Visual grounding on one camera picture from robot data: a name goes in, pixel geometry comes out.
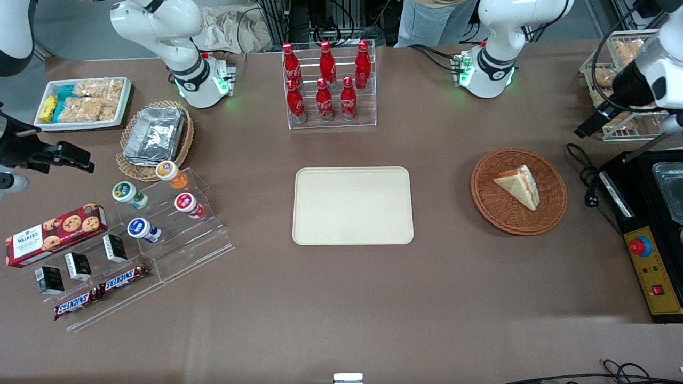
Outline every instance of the aluminum foil container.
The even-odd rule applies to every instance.
[[[173,107],[146,107],[138,113],[124,148],[124,159],[133,165],[156,167],[175,160],[185,123],[185,112]]]

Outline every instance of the small black box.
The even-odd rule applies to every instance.
[[[104,241],[104,250],[107,252],[108,259],[113,262],[124,262],[128,259],[126,257],[124,241],[120,237],[113,234],[105,234],[102,241]]]
[[[88,263],[85,255],[70,252],[64,255],[64,261],[66,261],[66,269],[69,271],[69,277],[72,279],[88,280],[90,278],[90,263]]]
[[[60,294],[64,292],[64,282],[61,280],[59,268],[41,266],[36,269],[38,290],[44,294]]]

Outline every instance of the acrylic bottle rack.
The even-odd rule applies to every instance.
[[[102,242],[104,234],[101,234],[20,270],[20,274],[32,280],[36,279],[34,271],[41,266],[61,270],[64,293],[48,296],[38,293],[37,288],[34,290],[34,294],[46,305],[45,321],[54,317],[56,305],[78,297],[141,263],[146,264],[150,272],[148,276],[111,290],[104,299],[57,319],[64,324],[67,332],[80,331],[234,249],[227,237],[227,228],[214,216],[204,194],[208,185],[192,169],[186,168],[183,172],[189,178],[184,189],[173,189],[167,182],[157,182],[142,190],[150,199],[147,208],[135,210],[128,204],[117,202],[117,212],[106,212],[110,225],[107,234],[114,234],[124,241],[127,261],[117,264],[107,259]],[[183,191],[192,193],[204,205],[206,211],[201,219],[192,219],[176,210],[173,201]],[[126,227],[135,217],[144,217],[160,228],[161,239],[156,243],[148,243],[130,237]],[[64,262],[64,255],[69,252],[87,256],[92,272],[90,279],[83,282],[69,279]]]
[[[285,102],[285,110],[287,112],[287,124],[290,129],[300,128],[335,128],[335,127],[353,127],[353,126],[375,126],[377,125],[377,65],[375,54],[374,40],[367,40],[367,53],[370,56],[370,79],[367,81],[367,87],[364,90],[356,89],[358,116],[352,121],[346,121],[342,118],[342,101],[341,94],[342,80],[346,76],[351,76],[354,79],[356,76],[356,56],[358,54],[358,43],[344,44],[332,48],[332,56],[335,58],[337,64],[337,86],[330,90],[332,93],[332,107],[335,112],[335,118],[331,122],[323,122],[318,117],[318,101],[316,94],[318,93],[318,79],[320,78],[320,47],[315,42],[292,43],[294,54],[299,60],[301,66],[301,75],[303,77],[303,86],[299,90],[303,97],[304,108],[308,114],[308,119],[302,124],[297,124],[292,121],[292,114],[287,108]],[[287,98],[287,77],[285,75],[284,67],[282,68],[283,87],[285,90],[285,99]]]

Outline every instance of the sandwich slice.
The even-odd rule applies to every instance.
[[[493,181],[530,210],[536,210],[541,201],[538,197],[536,181],[526,165],[499,174]]]

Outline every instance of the table surface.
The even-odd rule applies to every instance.
[[[681,379],[681,326],[650,324],[622,239],[583,205],[563,153],[580,142],[599,164],[634,148],[572,133],[591,111],[576,73],[595,45],[528,44],[514,82],[492,100],[454,89],[417,52],[379,49],[378,125],[350,133],[289,131],[280,55],[249,56],[234,97],[190,110],[186,162],[210,185],[236,249],[79,333],[22,295],[36,289],[32,279],[0,269],[0,379],[328,383],[335,372],[363,372],[371,384],[504,383],[599,372],[608,358]],[[133,81],[133,111],[181,101],[158,59],[48,61],[50,79],[104,75]],[[95,174],[30,173],[30,190],[3,198],[0,232],[85,202],[113,209],[111,187],[126,179],[115,163],[120,134],[44,136],[89,150]],[[545,156],[567,184],[566,216],[547,234],[503,233],[473,204],[472,168],[507,146]],[[356,166],[410,172],[413,241],[296,245],[296,172]]]

